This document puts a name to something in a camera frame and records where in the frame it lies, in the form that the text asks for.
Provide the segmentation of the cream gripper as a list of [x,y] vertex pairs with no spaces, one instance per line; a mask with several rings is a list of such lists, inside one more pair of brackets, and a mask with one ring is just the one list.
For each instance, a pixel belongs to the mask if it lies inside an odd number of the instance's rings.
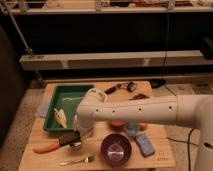
[[73,128],[80,133],[82,139],[90,138],[94,132],[94,122],[88,118],[74,117]]

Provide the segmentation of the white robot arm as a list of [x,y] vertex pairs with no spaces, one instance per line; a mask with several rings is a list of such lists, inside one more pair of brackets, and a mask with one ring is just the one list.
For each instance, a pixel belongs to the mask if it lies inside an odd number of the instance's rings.
[[139,100],[107,101],[107,94],[92,88],[76,109],[74,128],[89,134],[98,121],[118,120],[176,125],[200,131],[194,171],[213,171],[213,95],[161,96]]

